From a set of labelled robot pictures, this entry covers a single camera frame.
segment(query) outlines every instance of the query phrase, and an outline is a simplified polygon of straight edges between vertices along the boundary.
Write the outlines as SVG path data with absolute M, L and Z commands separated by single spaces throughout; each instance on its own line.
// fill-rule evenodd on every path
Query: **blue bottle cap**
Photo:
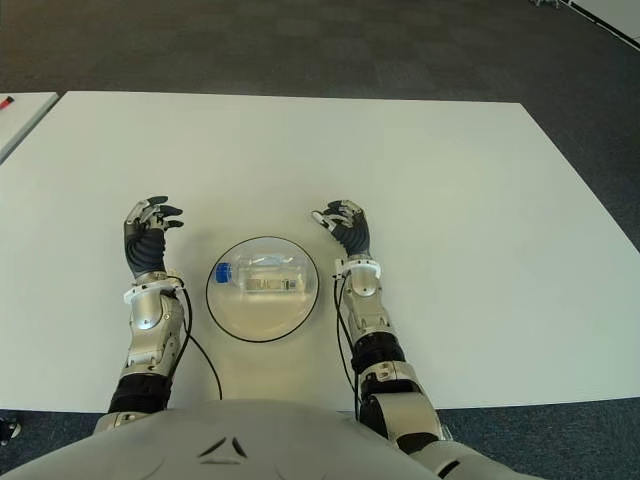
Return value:
M 231 264 L 223 262 L 216 265 L 215 275 L 217 283 L 228 283 L 231 280 Z

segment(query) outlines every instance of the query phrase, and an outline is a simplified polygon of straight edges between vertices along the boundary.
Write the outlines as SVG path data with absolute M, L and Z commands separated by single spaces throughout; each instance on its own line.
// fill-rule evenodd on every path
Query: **bottle label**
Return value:
M 288 279 L 249 278 L 246 285 L 248 291 L 287 292 L 295 290 L 297 283 L 297 280 Z

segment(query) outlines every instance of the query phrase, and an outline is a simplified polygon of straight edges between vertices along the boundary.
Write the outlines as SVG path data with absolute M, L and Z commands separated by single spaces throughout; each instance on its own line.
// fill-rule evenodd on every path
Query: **robot finger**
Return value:
M 314 210 L 313 212 L 311 212 L 311 218 L 313 218 L 316 222 L 318 222 L 320 225 L 322 225 L 324 228 L 326 228 L 330 232 L 333 232 L 336 226 L 338 225 L 335 222 L 335 220 L 333 220 L 327 215 L 324 215 L 322 212 L 319 212 L 318 210 Z
M 142 223 L 146 222 L 149 219 L 149 216 L 153 214 L 156 205 L 164 203 L 168 199 L 168 197 L 161 195 L 150 197 L 146 200 L 140 200 L 133 206 L 133 208 L 129 212 L 129 215 L 127 215 L 125 223 L 127 225 L 133 225 L 136 220 Z
M 180 215 L 182 213 L 181 209 L 172 207 L 171 205 L 160 205 L 158 207 L 158 210 L 160 212 L 160 215 L 162 215 L 162 217 L 172 217 L 172 216 Z
M 336 200 L 334 202 L 330 202 L 327 206 L 329 208 L 323 212 L 325 215 L 334 214 L 350 218 L 356 213 L 362 212 L 362 208 L 351 200 Z
M 169 220 L 164 224 L 164 229 L 165 231 L 167 231 L 170 228 L 180 228 L 183 225 L 184 225 L 184 222 L 181 222 L 180 220 Z
M 169 200 L 169 197 L 165 195 L 159 195 L 157 197 L 147 198 L 147 202 L 149 202 L 149 205 L 160 205 L 161 203 L 164 203 L 167 200 Z
M 342 214 L 330 214 L 330 215 L 325 215 L 325 217 L 330 218 L 331 220 L 336 222 L 338 225 L 343 225 L 347 228 L 353 227 L 353 217 L 344 216 Z

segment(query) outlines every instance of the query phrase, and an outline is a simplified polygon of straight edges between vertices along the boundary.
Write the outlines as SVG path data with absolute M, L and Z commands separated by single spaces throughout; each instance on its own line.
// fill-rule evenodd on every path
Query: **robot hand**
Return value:
M 149 272 L 164 272 L 164 232 L 181 227 L 179 220 L 166 217 L 180 215 L 182 210 L 161 205 L 165 196 L 140 200 L 124 222 L 124 252 L 134 278 Z
M 331 232 L 349 257 L 369 256 L 369 225 L 364 210 L 351 200 L 336 200 L 324 212 L 314 210 L 313 219 Z

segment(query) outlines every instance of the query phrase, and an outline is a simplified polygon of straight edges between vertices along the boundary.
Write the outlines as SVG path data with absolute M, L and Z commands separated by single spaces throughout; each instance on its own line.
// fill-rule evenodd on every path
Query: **red marker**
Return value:
M 0 110 L 4 110 L 5 108 L 7 108 L 9 105 L 11 105 L 14 102 L 13 97 L 7 97 L 5 98 L 2 102 L 0 102 Z

